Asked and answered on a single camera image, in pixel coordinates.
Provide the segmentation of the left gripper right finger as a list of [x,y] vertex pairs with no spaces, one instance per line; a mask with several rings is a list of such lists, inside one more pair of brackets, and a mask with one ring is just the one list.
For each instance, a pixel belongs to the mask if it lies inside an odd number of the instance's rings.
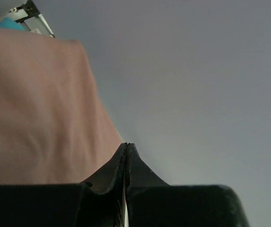
[[126,150],[126,202],[131,227],[247,227],[238,195],[225,185],[171,186]]

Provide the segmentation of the dusty pink printed t-shirt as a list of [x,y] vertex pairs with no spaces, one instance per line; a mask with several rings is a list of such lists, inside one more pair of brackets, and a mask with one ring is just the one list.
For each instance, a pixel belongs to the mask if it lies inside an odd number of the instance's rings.
[[121,142],[80,42],[0,28],[0,184],[79,183]]

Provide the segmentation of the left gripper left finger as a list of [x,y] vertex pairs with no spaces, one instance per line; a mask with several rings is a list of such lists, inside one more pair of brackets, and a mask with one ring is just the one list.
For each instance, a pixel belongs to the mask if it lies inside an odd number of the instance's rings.
[[0,185],[0,227],[123,227],[126,149],[80,183]]

